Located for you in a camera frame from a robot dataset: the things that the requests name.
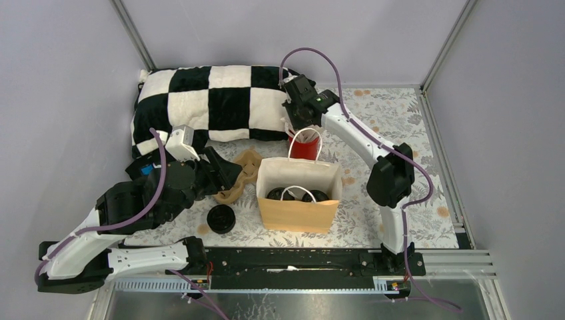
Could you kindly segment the black paper coffee cup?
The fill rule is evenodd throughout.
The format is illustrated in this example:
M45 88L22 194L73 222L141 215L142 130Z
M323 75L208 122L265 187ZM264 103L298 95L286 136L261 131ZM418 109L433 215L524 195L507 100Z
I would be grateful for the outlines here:
M295 197L291 194L290 191L285 191L284 187L277 187L270 190L266 197L266 199L271 200L280 200L280 201L294 201Z

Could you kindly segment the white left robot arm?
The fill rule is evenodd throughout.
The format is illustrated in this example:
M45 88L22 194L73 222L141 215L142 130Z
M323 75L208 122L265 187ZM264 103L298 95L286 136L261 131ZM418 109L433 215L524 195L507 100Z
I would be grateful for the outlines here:
M196 201L230 189L243 170L212 147L205 147L203 157L168 162L160 135L155 129L151 134L158 146L158 167L114 185L68 236L39 245L34 275L38 291L81 294L126 275L185 270L197 274L210 265L203 241L194 236L160 247L119 247L128 236L155 229Z

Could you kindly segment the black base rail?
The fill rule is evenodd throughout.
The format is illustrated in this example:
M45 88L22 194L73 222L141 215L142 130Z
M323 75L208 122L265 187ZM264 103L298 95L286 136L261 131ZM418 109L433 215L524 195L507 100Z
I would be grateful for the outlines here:
M373 289L374 277L403 280L426 275L421 253L381 249L208 247L180 274L202 276L211 289Z

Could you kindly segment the red cup holder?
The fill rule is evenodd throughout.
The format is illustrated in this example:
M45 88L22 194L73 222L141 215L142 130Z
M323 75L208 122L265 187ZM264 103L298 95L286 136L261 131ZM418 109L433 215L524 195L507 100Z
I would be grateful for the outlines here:
M304 131L295 139L288 137L289 144L294 143L289 149L290 158L316 160L320 143L320 135L314 131Z

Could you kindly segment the floral table mat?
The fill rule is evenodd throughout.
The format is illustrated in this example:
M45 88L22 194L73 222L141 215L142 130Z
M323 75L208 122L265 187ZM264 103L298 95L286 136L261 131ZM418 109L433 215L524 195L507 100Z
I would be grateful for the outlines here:
M440 180L420 105L414 89L345 89L346 106L375 133L393 143L411 146L414 160L424 167L434 184L431 198L407 209L410 235L419 249L455 249L456 232L450 206ZM263 226L255 186L245 187L233 203L234 228L223 235L207 225L208 212L216 205L212 197L196 202L177 218L160 227L127 238L128 246L159 246L182 238L201 238L206 246L221 247L369 247L380 245L384 226L377 206L366 192L370 174L365 162L343 141L323 134L320 159L342 167L342 200L327 234L268 230Z

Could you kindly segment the black white checkered pillow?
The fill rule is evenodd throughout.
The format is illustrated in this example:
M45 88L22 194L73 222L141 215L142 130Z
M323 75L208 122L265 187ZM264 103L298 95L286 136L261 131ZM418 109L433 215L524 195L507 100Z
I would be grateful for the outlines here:
M157 149L151 129L166 141L181 125L194 129L197 150L209 140L285 140L286 92L279 80L298 74L261 65L141 70L131 121L131 157Z

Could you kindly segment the stack of black lids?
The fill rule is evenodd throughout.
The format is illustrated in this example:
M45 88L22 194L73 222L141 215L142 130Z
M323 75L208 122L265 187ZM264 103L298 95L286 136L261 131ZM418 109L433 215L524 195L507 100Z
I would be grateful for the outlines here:
M207 224L217 234L230 232L235 223L235 212L228 205L216 205L207 214Z

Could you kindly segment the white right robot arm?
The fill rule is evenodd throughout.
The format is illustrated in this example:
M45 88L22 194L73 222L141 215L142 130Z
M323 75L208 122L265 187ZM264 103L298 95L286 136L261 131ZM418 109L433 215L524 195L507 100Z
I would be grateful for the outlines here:
M380 262L385 271L398 275L409 262L405 252L410 242L401 207L407 204L415 180L412 149L406 143L395 145L370 133L338 95L330 90L318 92L304 75L287 77L281 87L287 94L282 105L294 130L319 126L340 138L368 165L366 191L378 205L384 225L378 236Z

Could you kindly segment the brown cardboard cup carrier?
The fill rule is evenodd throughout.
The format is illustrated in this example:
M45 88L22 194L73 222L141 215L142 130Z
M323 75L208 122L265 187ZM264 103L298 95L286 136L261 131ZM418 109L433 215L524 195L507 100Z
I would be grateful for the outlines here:
M213 196L216 202L230 205L239 199L244 193L245 186L257 181L262 160L263 157L254 149L246 149L241 152L233 162L239 164L242 167L242 171L231 189L221 191Z

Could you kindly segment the brown paper bag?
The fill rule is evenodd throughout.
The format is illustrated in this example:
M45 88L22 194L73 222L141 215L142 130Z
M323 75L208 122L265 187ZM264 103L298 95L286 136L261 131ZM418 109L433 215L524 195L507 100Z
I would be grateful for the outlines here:
M323 145L320 139L316 160L269 157L263 159L258 172L256 196L266 229L326 234L332 225L342 199L342 167L319 159ZM294 201L266 199L267 193L284 187ZM330 200L302 202L310 190L326 193Z

